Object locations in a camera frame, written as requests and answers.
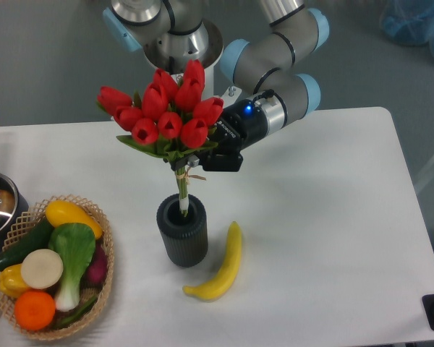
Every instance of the red tulip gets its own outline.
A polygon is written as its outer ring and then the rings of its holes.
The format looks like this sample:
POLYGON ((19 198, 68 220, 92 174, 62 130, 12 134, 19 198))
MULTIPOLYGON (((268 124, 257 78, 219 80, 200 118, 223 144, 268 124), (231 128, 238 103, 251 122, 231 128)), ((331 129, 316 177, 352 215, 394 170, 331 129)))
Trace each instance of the red tulip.
POLYGON ((106 86, 101 87, 100 94, 98 94, 96 100, 112 116, 114 116, 117 107, 132 105, 132 98, 128 94, 106 86))
POLYGON ((169 106, 166 89, 162 85, 150 83, 145 90, 142 102, 143 115, 146 118, 158 121, 169 106))
POLYGON ((173 101, 179 86, 170 74, 162 69, 157 69, 153 75, 153 83, 162 85, 166 90, 167 99, 169 102, 173 101))
POLYGON ((205 74, 203 65, 199 60, 189 60, 185 72, 183 74, 183 80, 196 79, 204 90, 205 74))
POLYGON ((143 117, 143 112, 137 107, 119 106, 116 108, 114 120, 121 128, 127 132, 133 129, 137 121, 143 117))
POLYGON ((220 98, 209 98, 198 103, 193 110, 193 118, 202 119, 208 127, 215 124, 224 109, 224 101, 220 98))
POLYGON ((208 126, 202 119, 193 118, 182 127, 180 140, 188 148, 198 148, 203 145, 208 136, 208 126))
POLYGON ((192 78, 184 80, 183 85, 175 95, 175 104, 183 112, 191 112, 201 101, 203 89, 200 83, 192 78))
POLYGON ((132 129, 132 137, 141 145, 149 145, 158 139, 158 127, 151 119, 141 118, 132 129))
POLYGON ((169 140, 179 136, 182 125, 182 119, 175 112, 164 112, 158 122, 159 132, 169 140))

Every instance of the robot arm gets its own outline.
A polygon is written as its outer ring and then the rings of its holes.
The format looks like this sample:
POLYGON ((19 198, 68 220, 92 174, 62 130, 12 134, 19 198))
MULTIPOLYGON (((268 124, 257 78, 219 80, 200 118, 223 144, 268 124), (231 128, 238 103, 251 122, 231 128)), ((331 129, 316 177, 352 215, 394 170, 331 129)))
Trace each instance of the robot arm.
POLYGON ((271 34, 255 44, 233 41, 223 54, 220 32, 202 18, 201 0, 111 1, 112 8, 103 13, 111 32, 123 46, 145 45, 153 66, 178 74, 188 60, 199 59, 210 85, 203 94, 207 98, 213 95, 213 67, 220 60, 222 73, 252 95, 225 107, 210 136, 219 143, 216 149, 171 163, 173 170, 201 165, 206 171, 238 171, 241 150, 318 107, 317 82, 288 73, 329 35, 327 19, 317 9, 305 9, 303 0, 259 0, 271 34))

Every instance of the woven basket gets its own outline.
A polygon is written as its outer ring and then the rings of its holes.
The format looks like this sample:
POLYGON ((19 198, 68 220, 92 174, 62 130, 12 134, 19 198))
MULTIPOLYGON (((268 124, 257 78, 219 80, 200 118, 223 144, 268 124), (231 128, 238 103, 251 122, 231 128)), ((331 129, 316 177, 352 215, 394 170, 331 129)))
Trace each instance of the woven basket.
MULTIPOLYGON (((111 283, 113 279, 114 245, 109 221, 103 211, 96 204, 78 196, 53 196, 49 200, 44 200, 35 204, 33 207, 30 207, 27 212, 23 212, 16 220, 16 223, 12 225, 11 231, 8 233, 7 240, 5 241, 3 250, 10 248, 11 245, 13 245, 15 242, 18 242, 22 236, 32 229, 32 227, 37 224, 45 215, 45 209, 48 204, 54 200, 66 200, 79 205, 100 224, 101 228, 103 229, 103 236, 101 239, 102 247, 106 253, 106 256, 108 257, 108 273, 106 275, 104 284, 98 287, 91 286, 88 282, 82 279, 80 283, 79 305, 82 305, 94 295, 98 295, 98 300, 93 305, 92 309, 83 315, 78 321, 72 323, 69 327, 60 330, 52 330, 50 327, 39 331, 29 331, 22 329, 14 318, 14 303, 16 302, 16 299, 0 293, 0 309, 3 312, 5 319, 8 320, 8 322, 16 331, 33 340, 57 340, 73 335, 84 327, 87 327, 104 308, 108 300, 109 293, 111 292, 111 283)), ((71 313, 72 312, 56 312, 54 319, 56 320, 71 313)))

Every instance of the white table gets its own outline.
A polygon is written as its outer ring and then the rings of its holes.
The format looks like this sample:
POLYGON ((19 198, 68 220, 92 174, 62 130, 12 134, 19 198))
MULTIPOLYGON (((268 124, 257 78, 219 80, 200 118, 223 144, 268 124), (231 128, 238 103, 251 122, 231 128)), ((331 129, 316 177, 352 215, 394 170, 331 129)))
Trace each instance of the white table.
MULTIPOLYGON (((114 122, 0 128, 0 172, 30 204, 78 194, 111 221, 114 287, 100 318, 55 346, 361 346, 434 340, 421 298, 434 255, 391 115, 316 111, 242 152, 239 173, 195 174, 209 252, 181 269, 156 209, 170 168, 118 142, 114 122), (182 293, 244 232, 237 280, 213 303, 182 293)), ((35 346, 0 320, 0 346, 35 346)))

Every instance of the green cucumber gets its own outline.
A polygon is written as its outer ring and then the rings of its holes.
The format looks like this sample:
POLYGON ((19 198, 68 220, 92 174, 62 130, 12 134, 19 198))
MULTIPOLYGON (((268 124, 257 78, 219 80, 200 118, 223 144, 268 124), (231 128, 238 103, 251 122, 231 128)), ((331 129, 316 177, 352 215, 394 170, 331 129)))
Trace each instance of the green cucumber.
POLYGON ((89 312, 93 305, 96 303, 98 299, 98 295, 94 295, 91 298, 89 298, 79 309, 77 309, 73 314, 70 316, 61 318, 60 320, 57 320, 54 325, 52 326, 53 329, 58 330, 62 329, 63 327, 70 326, 73 322, 78 321, 82 316, 89 312))
POLYGON ((20 264, 37 249, 47 248, 54 227, 46 220, 46 217, 38 222, 18 242, 0 254, 0 271, 7 267, 20 264))

